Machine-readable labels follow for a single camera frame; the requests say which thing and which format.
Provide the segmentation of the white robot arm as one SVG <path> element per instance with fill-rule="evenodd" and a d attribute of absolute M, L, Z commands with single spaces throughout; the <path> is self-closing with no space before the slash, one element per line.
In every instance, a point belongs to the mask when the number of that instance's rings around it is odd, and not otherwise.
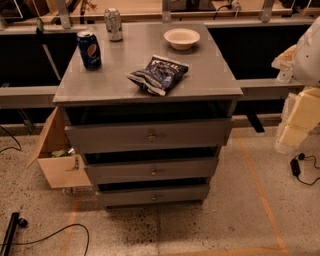
<path fill-rule="evenodd" d="M 290 93 L 285 100 L 277 130 L 275 149 L 289 153 L 320 123 L 320 17 L 295 45 L 273 60 L 272 66 L 279 69 L 278 81 L 294 79 L 304 85 L 299 94 Z"/>

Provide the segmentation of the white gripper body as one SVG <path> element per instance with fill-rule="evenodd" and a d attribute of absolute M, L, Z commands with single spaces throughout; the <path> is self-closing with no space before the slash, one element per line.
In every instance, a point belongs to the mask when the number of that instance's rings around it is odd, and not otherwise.
<path fill-rule="evenodd" d="M 279 70 L 277 80 L 281 83 L 289 83 L 293 76 L 292 67 L 295 49 L 295 45 L 290 46 L 271 63 L 273 68 Z"/>

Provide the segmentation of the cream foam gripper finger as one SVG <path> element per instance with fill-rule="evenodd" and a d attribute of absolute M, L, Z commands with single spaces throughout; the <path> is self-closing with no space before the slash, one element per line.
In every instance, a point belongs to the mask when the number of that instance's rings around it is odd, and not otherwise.
<path fill-rule="evenodd" d="M 290 93 L 276 132 L 276 151 L 286 154 L 298 149 L 319 123 L 320 88 L 305 87 L 299 94 Z"/>

